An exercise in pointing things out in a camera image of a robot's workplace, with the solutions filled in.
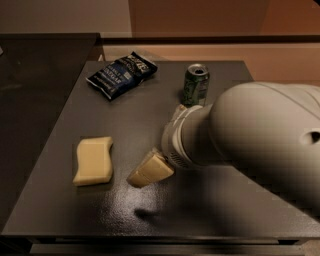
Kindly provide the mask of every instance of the green can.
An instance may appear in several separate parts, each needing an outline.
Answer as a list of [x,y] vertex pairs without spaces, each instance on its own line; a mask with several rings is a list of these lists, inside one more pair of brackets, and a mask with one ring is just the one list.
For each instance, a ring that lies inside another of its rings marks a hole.
[[209,87],[210,73],[203,64],[192,64],[185,75],[182,104],[186,107],[204,106]]

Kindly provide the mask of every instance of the dark gray table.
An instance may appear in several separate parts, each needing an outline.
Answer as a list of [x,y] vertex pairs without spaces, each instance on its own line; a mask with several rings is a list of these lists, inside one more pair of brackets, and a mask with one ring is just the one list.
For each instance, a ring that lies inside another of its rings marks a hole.
[[0,232],[96,39],[0,35]]
[[[160,147],[192,62],[158,62],[155,77],[109,102],[85,77],[105,63],[87,62],[2,234],[33,238],[270,238],[320,237],[320,224],[231,166],[177,171],[143,189],[126,178]],[[207,62],[208,103],[251,81],[240,61]],[[112,136],[110,184],[74,187],[75,149],[82,138]]]

